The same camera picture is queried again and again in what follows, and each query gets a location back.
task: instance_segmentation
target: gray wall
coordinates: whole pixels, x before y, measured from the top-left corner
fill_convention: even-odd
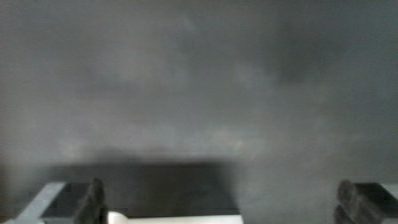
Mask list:
[[[398,181],[396,59],[396,1],[3,0],[3,214],[131,157],[231,164],[247,223],[330,223],[337,181]]]

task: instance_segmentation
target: blurry background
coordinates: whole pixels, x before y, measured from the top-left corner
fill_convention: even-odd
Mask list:
[[[51,167],[222,161],[247,223],[330,223],[398,181],[396,60],[396,1],[0,1],[0,214]]]

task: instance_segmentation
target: gray surface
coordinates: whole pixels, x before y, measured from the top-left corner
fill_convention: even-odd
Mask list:
[[[227,161],[247,223],[330,223],[339,179],[398,181],[396,25],[396,1],[3,0],[9,212],[131,157]]]

